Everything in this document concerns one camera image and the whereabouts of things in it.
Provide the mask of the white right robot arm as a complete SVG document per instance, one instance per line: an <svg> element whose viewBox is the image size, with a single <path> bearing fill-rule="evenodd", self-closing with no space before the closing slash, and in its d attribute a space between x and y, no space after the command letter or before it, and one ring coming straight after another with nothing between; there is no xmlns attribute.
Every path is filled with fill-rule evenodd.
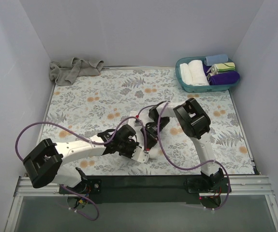
<svg viewBox="0 0 278 232"><path fill-rule="evenodd" d="M164 151L160 132L167 126L171 118L176 118L182 131L193 142L200 164L191 168L183 168L174 164L166 154L164 154L165 158L172 166L183 171L200 168L202 188L208 192L219 189L225 171L216 161L209 134L211 120L200 104L194 98L182 103L163 101L151 106L148 116L152 121L141 128L146 148L151 149L155 144L159 144L161 150Z"/></svg>

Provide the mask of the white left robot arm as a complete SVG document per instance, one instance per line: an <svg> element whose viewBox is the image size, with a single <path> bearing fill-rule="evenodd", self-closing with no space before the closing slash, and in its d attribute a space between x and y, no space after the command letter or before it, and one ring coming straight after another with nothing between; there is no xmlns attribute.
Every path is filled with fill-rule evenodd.
<svg viewBox="0 0 278 232"><path fill-rule="evenodd" d="M87 177L76 169L71 171L65 164L87 157L118 153L137 162L144 163L148 157L140 144L133 139L135 130L123 125L115 134L113 129L92 136L91 142L77 140L54 143L51 139L42 140L24 159L23 164L35 189L50 183L71 187L82 193L87 187Z"/></svg>

